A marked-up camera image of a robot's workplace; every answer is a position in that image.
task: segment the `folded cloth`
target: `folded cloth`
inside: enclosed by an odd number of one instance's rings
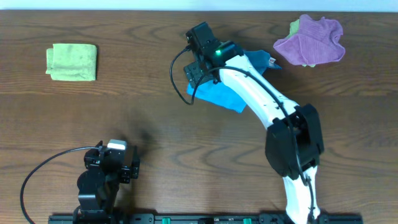
[[[272,58],[269,53],[258,50],[254,52],[244,51],[244,54],[248,56],[248,59],[252,63],[253,67],[260,73],[263,74],[267,68],[281,69],[275,64],[275,59]],[[188,84],[187,93],[192,95],[193,88]],[[214,84],[213,81],[208,81],[198,86],[195,97],[201,100],[214,103],[215,105],[222,106],[224,108],[234,110],[238,113],[242,113],[246,106],[243,99],[235,93],[230,87],[224,85],[224,83]]]
[[[297,21],[290,25],[290,33],[284,39],[277,40],[274,48],[293,65],[316,65],[338,62],[346,50],[338,41],[343,28],[337,20],[314,21],[309,15],[301,15],[298,30],[294,33]]]
[[[97,48],[91,44],[53,44],[47,49],[47,71],[52,80],[95,80]]]

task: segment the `cable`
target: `cable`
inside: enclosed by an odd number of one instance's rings
[[[21,209],[22,209],[22,212],[23,212],[23,214],[24,214],[26,220],[27,220],[30,224],[35,224],[35,223],[33,222],[33,220],[32,220],[32,219],[29,217],[29,215],[27,214],[26,208],[25,208],[25,204],[24,204],[24,191],[25,191],[26,183],[27,183],[27,181],[29,180],[29,178],[30,178],[40,167],[42,167],[44,164],[48,163],[48,161],[50,161],[50,160],[52,160],[52,159],[54,159],[54,158],[56,158],[56,157],[58,157],[58,156],[64,155],[64,154],[66,154],[66,153],[69,153],[69,152],[76,152],[76,151],[81,151],[81,150],[86,150],[86,149],[99,149],[99,148],[98,148],[98,147],[88,146],[88,147],[79,147],[79,148],[76,148],[76,149],[69,149],[69,150],[60,152],[60,153],[58,153],[58,154],[56,154],[56,155],[54,155],[54,156],[52,156],[52,157],[50,157],[50,158],[44,160],[44,162],[42,162],[42,163],[39,164],[35,169],[33,169],[33,170],[29,173],[29,175],[25,178],[25,181],[24,181],[24,183],[22,184],[22,187],[21,187],[21,193],[19,194],[19,200],[21,201]]]
[[[283,103],[281,103],[279,101],[278,97],[276,97],[275,94],[273,92],[271,92],[270,89],[268,89],[268,87],[265,86],[265,84],[263,84],[263,82],[261,82],[257,77],[252,75],[250,72],[247,72],[247,71],[245,71],[243,69],[230,67],[230,66],[215,67],[215,68],[209,69],[208,73],[211,73],[211,72],[214,72],[214,71],[217,71],[217,70],[221,70],[221,69],[235,70],[237,72],[241,72],[241,73],[245,74],[246,76],[252,78],[257,84],[259,84],[272,97],[272,99],[274,99],[274,101],[277,103],[278,107],[282,110],[283,114],[285,115],[286,121],[287,121],[287,125],[289,126],[290,134],[292,136],[292,144],[293,144],[294,149],[295,149],[297,168],[298,168],[298,172],[300,174],[300,178],[301,178],[304,186],[308,186],[310,188],[311,208],[310,208],[310,213],[308,214],[308,221],[311,222],[311,220],[313,220],[313,209],[314,209],[313,204],[314,204],[314,200],[315,200],[314,196],[313,196],[311,178],[310,177],[304,177],[304,173],[303,173],[303,170],[302,170],[301,165],[300,165],[299,147],[297,145],[297,141],[296,141],[296,138],[295,138],[294,133],[293,133],[293,124],[292,124],[292,121],[290,120],[289,115],[287,114],[286,109],[283,106]]]
[[[191,102],[188,102],[188,101],[182,96],[182,94],[181,94],[180,91],[178,90],[178,88],[177,88],[177,86],[175,85],[174,80],[173,80],[173,65],[174,65],[174,62],[176,61],[176,59],[177,59],[181,54],[183,54],[184,52],[187,52],[187,51],[189,51],[189,50],[190,50],[189,46],[186,46],[186,47],[185,47],[180,53],[178,53],[178,54],[175,56],[175,58],[172,60],[172,63],[170,64],[170,81],[172,82],[172,85],[173,85],[173,87],[174,87],[174,90],[177,92],[177,94],[178,94],[178,96],[181,98],[181,100],[182,100],[184,103],[188,104],[188,105],[193,105],[193,102],[194,102],[194,100],[195,100],[195,94],[197,93],[198,87],[199,87],[201,81],[203,80],[203,78],[205,78],[207,74],[204,74],[204,75],[202,75],[202,76],[199,78],[197,85],[196,85],[195,88],[193,89],[193,93],[192,93],[192,97],[191,97]]]

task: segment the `wood surface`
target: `wood surface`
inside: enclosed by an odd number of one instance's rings
[[[158,213],[284,210],[280,178],[264,155],[266,131],[246,108],[237,114],[197,100],[185,105],[169,65],[184,33],[208,21],[221,40],[271,53],[283,70],[265,73],[301,105],[313,104],[325,153],[317,202],[328,212],[398,223],[398,14],[310,12],[344,29],[340,62],[290,65],[273,48],[302,12],[0,11],[0,223],[26,223],[19,191],[48,157],[99,140],[138,146],[141,173],[122,185],[117,204]],[[53,43],[98,46],[95,82],[55,82],[45,74]],[[187,85],[175,64],[175,81]],[[78,205],[84,152],[43,166],[25,190],[36,223]]]

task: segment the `white background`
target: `white background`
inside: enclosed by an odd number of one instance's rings
[[[398,12],[398,0],[0,0],[0,9]]]

